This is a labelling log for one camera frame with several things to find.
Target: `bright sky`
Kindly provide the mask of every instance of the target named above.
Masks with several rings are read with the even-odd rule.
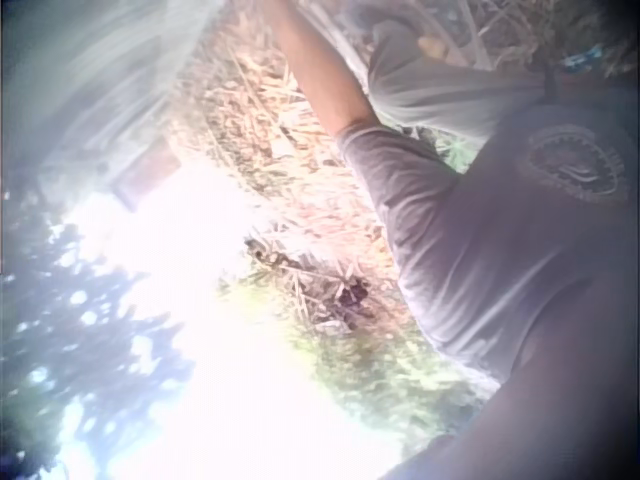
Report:
[[[185,322],[180,346],[196,361],[181,400],[153,411],[162,436],[115,459],[114,478],[374,480],[397,463],[398,444],[349,419],[307,378],[268,328],[268,306],[258,327],[216,301],[222,272],[246,271],[243,240],[261,219],[213,166],[184,167],[135,215],[96,196],[73,220],[85,255],[151,273],[130,301],[141,315],[170,310]],[[137,343],[141,359],[147,347]],[[81,407],[68,413],[62,457],[71,479],[89,480],[86,449],[71,440]]]

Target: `man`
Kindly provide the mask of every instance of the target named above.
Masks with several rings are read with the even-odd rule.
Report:
[[[460,176],[380,123],[292,2],[262,6],[386,225],[425,337],[502,383],[386,478],[620,478],[637,445],[637,90],[559,82],[548,104],[541,78],[426,60],[411,22],[368,11],[373,104],[483,145]]]

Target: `vegetation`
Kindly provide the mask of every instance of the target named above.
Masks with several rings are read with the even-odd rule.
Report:
[[[189,379],[192,365],[172,347],[180,327],[166,315],[132,320],[121,301],[140,277],[78,259],[73,227],[52,228],[55,213],[28,190],[9,192],[0,290],[2,478],[55,464],[72,401],[84,409],[76,439],[104,477],[115,453],[150,432],[149,407]],[[152,369],[132,352],[140,338],[152,344]]]
[[[414,322],[390,325],[380,318],[328,334],[300,315],[281,285],[277,273],[260,271],[227,285],[222,298],[246,318],[260,317],[255,312],[266,305],[277,311],[280,321],[269,328],[280,329],[311,378],[353,418],[401,444],[405,456],[437,434],[459,432],[481,408],[467,379],[431,350]]]

